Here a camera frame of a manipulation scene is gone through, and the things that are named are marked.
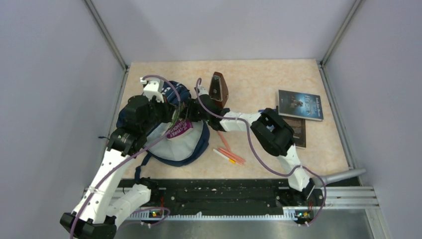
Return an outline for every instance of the cable tie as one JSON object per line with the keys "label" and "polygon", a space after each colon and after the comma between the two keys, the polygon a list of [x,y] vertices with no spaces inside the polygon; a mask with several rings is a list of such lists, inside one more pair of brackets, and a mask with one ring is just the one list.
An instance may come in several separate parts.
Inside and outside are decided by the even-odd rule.
{"label": "cable tie", "polygon": [[104,195],[104,194],[105,194],[105,192],[104,192],[104,191],[100,191],[100,190],[96,189],[96,188],[95,188],[95,187],[93,187],[93,186],[89,186],[88,191],[89,191],[90,193],[92,193],[92,194],[99,194],[99,195]]}

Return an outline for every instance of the brown book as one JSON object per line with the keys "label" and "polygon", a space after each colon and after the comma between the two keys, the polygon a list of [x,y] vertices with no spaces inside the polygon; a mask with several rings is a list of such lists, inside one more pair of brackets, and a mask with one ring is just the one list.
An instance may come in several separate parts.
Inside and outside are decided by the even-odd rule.
{"label": "brown book", "polygon": [[293,139],[298,148],[306,148],[306,125],[305,119],[282,116],[284,121],[293,128]]}

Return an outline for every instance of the metal floor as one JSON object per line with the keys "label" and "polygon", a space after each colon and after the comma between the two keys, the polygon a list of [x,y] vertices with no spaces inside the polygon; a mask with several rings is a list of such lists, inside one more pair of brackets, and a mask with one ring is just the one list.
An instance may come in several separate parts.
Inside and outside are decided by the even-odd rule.
{"label": "metal floor", "polygon": [[372,239],[365,210],[324,210],[309,228],[289,221],[168,221],[129,225],[116,239]]}

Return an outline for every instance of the white bracket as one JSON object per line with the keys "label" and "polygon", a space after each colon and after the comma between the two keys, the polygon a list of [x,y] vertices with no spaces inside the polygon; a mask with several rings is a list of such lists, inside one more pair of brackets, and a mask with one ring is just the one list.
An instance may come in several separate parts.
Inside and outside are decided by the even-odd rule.
{"label": "white bracket", "polygon": [[149,202],[151,190],[145,185],[135,184],[131,190],[108,207],[107,215],[116,216],[114,224],[117,228],[141,205]]}
{"label": "white bracket", "polygon": [[148,98],[149,101],[151,101],[155,96],[157,102],[164,102],[163,94],[161,94],[164,81],[154,77],[144,80],[143,77],[141,77],[140,82],[144,85],[144,95]]}
{"label": "white bracket", "polygon": [[[252,125],[254,121],[257,121],[258,118],[261,116],[261,113],[254,113],[254,114],[243,114],[243,113],[236,113],[236,112],[228,112],[224,115],[224,117],[231,117],[236,119],[244,119],[248,121],[248,127]],[[225,131],[242,131],[246,132],[246,124],[243,121],[235,120],[235,119],[222,119],[220,121],[220,125],[224,128]]]}
{"label": "white bracket", "polygon": [[198,86],[197,91],[198,91],[198,96],[208,95],[208,90],[205,87],[201,86],[201,85]]}

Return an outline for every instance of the book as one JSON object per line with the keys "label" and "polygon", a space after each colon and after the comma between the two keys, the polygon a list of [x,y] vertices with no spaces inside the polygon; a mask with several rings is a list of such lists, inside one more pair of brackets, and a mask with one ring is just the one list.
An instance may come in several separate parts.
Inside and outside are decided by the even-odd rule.
{"label": "book", "polygon": [[283,120],[293,129],[293,139],[297,148],[306,148],[306,120],[301,118],[294,118],[288,116],[281,116]]}
{"label": "book", "polygon": [[281,116],[317,121],[324,119],[320,96],[278,90],[278,100],[278,114]]}

